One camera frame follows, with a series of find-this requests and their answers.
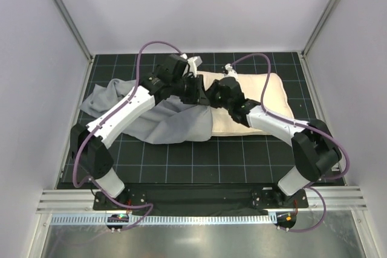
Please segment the grey fabric pillowcase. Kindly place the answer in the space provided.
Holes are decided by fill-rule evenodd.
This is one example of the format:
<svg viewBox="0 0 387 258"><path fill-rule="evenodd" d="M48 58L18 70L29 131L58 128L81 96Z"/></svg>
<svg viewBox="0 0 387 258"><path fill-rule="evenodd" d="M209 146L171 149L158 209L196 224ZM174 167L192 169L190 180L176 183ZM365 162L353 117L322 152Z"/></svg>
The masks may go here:
<svg viewBox="0 0 387 258"><path fill-rule="evenodd" d="M134 87L134 80L112 79L104 87L96 84L80 110L97 118L106 113ZM149 144L203 142L212 136L212 113L208 106L185 105L176 96L161 101L141 114L123 133Z"/></svg>

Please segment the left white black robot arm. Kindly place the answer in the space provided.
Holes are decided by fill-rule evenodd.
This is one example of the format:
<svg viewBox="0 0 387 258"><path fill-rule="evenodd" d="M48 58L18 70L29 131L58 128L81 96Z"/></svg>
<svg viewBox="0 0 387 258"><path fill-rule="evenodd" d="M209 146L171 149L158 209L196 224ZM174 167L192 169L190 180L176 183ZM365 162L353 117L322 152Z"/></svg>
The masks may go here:
<svg viewBox="0 0 387 258"><path fill-rule="evenodd" d="M74 170L81 167L89 179L107 194L107 203L121 210L128 203L125 185L113 169L109 148L116 138L141 114L151 110L170 96L177 96L189 105L208 105L203 76L197 73L202 60L171 54L162 65L140 79L116 105L94 121L75 124L70 133L70 152Z"/></svg>

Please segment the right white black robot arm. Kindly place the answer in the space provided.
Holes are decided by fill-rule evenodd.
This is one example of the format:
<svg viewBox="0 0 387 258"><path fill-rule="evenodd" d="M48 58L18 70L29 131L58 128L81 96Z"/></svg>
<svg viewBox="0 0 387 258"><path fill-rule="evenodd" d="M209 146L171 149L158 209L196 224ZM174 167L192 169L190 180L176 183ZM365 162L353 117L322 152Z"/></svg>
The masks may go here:
<svg viewBox="0 0 387 258"><path fill-rule="evenodd" d="M232 120L246 127L260 129L287 143L293 152L294 167L277 183L272 200L287 207L294 194L322 178L336 165L342 154L327 125L321 121L300 121L276 114L264 104L265 82L260 101L245 97L234 77L215 80L206 90L213 108L223 108Z"/></svg>

